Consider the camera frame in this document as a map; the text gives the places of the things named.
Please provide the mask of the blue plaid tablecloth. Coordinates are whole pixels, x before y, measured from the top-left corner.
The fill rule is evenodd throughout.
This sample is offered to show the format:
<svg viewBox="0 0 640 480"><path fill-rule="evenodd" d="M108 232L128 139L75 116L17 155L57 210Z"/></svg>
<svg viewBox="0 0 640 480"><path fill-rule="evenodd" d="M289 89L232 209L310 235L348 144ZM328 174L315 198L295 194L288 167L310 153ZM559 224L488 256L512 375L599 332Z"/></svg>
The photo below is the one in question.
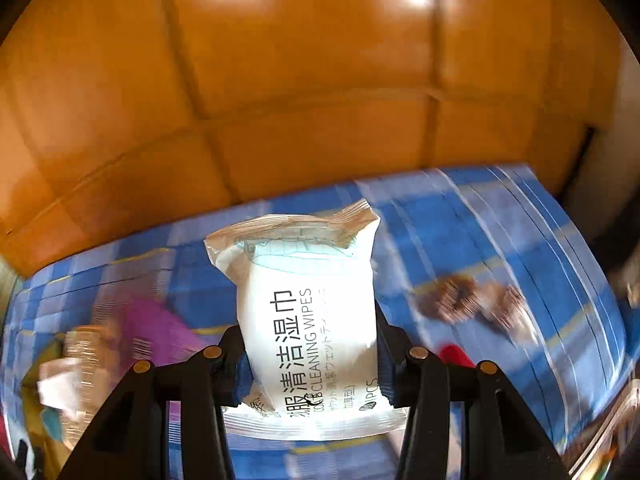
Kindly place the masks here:
<svg viewBox="0 0 640 480"><path fill-rule="evenodd" d="M570 218L528 168L497 166L412 172L233 207L37 272L14 297L4 326L1 402L11 453L2 476L41 479L21 382L54 335L97 314L117 314L135 299L160 302L192 332L239 326L235 284L210 262L206 237L267 214L328 216L358 200L380 218L371 257L374 310L431 352L457 344L476 365L496 363L561 457L608 404L636 352L612 289ZM418 301L452 274L513 285L526 301L524 327L507 332L481 314L457 324L422 314ZM224 332L203 340L204 348ZM397 479L406 412L393 431L344 440L257 439L232 434L224 423L232 479ZM450 422L446 479L462 479L461 415ZM168 453L167 479L185 479L178 402L169 404Z"/></svg>

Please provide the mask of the gold storage box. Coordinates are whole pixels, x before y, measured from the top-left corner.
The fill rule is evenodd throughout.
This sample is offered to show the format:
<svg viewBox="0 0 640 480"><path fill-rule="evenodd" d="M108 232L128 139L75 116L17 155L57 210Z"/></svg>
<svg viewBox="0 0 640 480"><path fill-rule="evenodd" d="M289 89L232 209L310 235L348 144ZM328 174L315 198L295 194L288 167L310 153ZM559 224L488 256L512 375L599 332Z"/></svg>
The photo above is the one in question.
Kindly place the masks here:
<svg viewBox="0 0 640 480"><path fill-rule="evenodd" d="M36 476L58 478L70 452L113 390L119 332L99 325L58 333L21 382Z"/></svg>

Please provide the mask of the brown satin scrunchie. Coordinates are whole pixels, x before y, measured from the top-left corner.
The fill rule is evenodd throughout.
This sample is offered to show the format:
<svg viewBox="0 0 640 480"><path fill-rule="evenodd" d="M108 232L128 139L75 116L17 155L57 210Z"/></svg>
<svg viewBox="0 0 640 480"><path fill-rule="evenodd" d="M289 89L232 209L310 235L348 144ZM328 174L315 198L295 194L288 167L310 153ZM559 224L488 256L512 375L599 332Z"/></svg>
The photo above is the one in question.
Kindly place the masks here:
<svg viewBox="0 0 640 480"><path fill-rule="evenodd" d="M524 297L513 285L480 283L461 274L440 278L418 301L419 311L430 318L457 324L481 314L507 332L524 327L525 307Z"/></svg>

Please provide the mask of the white cleaning wipes pack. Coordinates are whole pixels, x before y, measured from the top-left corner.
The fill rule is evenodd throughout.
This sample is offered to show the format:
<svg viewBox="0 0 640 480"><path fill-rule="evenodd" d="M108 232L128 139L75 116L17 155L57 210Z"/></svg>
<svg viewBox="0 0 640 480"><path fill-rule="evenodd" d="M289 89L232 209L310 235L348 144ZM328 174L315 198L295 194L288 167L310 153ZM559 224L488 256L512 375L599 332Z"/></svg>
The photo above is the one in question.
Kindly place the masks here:
<svg viewBox="0 0 640 480"><path fill-rule="evenodd" d="M267 214L205 240L236 287L236 318L253 375L224 423L268 440L386 434L407 412L378 376L373 269L380 218L366 200L328 216Z"/></svg>

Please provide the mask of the red soft object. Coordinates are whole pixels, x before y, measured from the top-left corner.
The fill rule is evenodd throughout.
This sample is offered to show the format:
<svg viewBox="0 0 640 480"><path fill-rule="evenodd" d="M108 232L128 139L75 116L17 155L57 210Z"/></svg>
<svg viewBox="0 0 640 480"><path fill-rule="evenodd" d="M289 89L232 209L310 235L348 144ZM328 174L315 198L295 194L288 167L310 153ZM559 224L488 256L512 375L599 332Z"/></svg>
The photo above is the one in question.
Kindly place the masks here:
<svg viewBox="0 0 640 480"><path fill-rule="evenodd" d="M437 352L439 359L446 365L474 368L476 364L457 344L445 344Z"/></svg>

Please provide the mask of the purple cardboard box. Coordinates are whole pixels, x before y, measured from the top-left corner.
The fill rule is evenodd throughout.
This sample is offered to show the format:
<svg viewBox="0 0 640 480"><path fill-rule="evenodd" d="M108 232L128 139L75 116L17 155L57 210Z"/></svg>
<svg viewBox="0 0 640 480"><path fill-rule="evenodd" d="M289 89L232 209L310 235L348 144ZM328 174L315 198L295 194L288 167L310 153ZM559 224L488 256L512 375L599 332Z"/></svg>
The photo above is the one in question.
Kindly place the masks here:
<svg viewBox="0 0 640 480"><path fill-rule="evenodd" d="M206 346L181 318L154 299L132 300L115 318L122 370L142 360L156 366L183 362Z"/></svg>

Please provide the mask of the orange wooden wall cabinet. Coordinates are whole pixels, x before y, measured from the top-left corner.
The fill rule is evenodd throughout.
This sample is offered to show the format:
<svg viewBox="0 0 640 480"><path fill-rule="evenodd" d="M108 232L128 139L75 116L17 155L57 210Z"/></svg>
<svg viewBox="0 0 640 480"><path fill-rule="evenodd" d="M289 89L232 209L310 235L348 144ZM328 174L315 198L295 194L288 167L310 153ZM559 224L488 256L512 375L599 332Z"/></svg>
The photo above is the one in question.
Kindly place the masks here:
<svg viewBox="0 0 640 480"><path fill-rule="evenodd" d="M550 191L611 125L598 0L30 0L1 45L1 253L426 167Z"/></svg>

